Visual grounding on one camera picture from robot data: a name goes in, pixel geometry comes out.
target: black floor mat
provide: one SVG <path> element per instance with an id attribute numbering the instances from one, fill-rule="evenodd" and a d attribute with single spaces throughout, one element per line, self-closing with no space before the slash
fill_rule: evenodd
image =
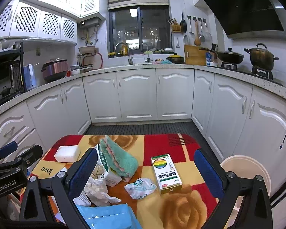
<path id="1" fill-rule="evenodd" d="M 214 155 L 209 144 L 199 132 L 194 122 L 178 122 L 178 123 L 161 123 L 161 124 L 144 124 L 144 125 L 115 125 L 115 126 L 94 126 L 91 125 L 86 135 L 145 135 L 145 134 L 167 134 L 167 133 L 183 133 L 193 137 L 197 143 L 209 153 Z"/>

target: green towel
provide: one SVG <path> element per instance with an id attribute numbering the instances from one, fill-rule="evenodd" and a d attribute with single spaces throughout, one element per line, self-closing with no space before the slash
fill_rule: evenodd
<path id="1" fill-rule="evenodd" d="M 134 175 L 139 165 L 135 157 L 124 151 L 107 135 L 100 140 L 100 147 L 107 164 L 116 173 L 124 178 L 131 178 Z"/>

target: cutting board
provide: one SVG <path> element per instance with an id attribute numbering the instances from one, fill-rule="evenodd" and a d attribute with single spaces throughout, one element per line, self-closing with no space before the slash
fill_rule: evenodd
<path id="1" fill-rule="evenodd" d="M 185 45 L 185 64 L 206 65 L 206 51 L 199 50 L 199 46 Z"/>

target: faucet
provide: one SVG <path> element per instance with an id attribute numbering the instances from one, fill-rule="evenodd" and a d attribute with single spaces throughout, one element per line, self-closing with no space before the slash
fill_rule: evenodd
<path id="1" fill-rule="evenodd" d="M 143 44 L 145 44 L 146 47 L 147 47 L 147 62 L 149 63 L 149 62 L 150 62 L 150 57 L 149 57 L 148 45 L 143 42 L 143 43 L 142 43 L 142 47 L 143 47 Z"/>
<path id="2" fill-rule="evenodd" d="M 127 43 L 123 43 L 123 42 L 120 42 L 116 45 L 116 47 L 119 45 L 119 44 L 122 44 L 122 45 L 126 45 L 127 48 L 128 48 L 128 64 L 129 65 L 132 65 L 133 64 L 133 61 L 132 61 L 132 57 L 130 58 L 130 50 L 129 50 L 129 46 Z"/>

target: patterned tablecloth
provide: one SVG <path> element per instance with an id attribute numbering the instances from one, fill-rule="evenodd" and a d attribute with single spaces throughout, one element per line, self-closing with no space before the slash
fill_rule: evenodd
<path id="1" fill-rule="evenodd" d="M 94 147 L 104 136 L 69 135 L 61 138 L 36 165 L 31 173 L 40 179 L 67 169 L 72 163 L 60 163 L 54 158 L 59 146 L 78 145 L 81 152 L 79 159 L 89 147 Z M 196 229 L 200 228 L 212 213 L 217 200 L 211 195 L 194 163 L 194 152 L 198 143 L 185 134 L 162 135 L 112 135 L 120 147 L 133 155 L 139 162 L 139 168 L 129 183 L 139 177 L 150 178 L 156 184 L 151 157 L 169 153 L 180 175 L 183 187 L 180 193 L 160 195 L 158 189 L 142 200 L 133 200 L 124 189 L 127 184 L 120 182 L 108 187 L 108 194 L 127 203 L 135 213 L 144 229 Z M 57 209 L 52 204 L 54 213 Z"/>

